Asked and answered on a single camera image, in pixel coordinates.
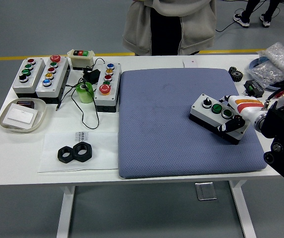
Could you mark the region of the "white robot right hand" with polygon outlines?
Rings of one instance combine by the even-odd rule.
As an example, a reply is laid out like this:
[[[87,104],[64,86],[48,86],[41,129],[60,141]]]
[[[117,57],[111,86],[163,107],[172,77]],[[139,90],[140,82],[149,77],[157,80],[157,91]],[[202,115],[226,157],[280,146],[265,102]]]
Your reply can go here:
[[[267,110],[264,109],[262,102],[254,97],[233,95],[224,96],[219,101],[227,101],[229,106],[236,111],[237,115],[233,119],[218,126],[218,131],[228,133],[243,127],[246,121],[249,121],[255,130],[261,132],[261,127],[267,114]]]

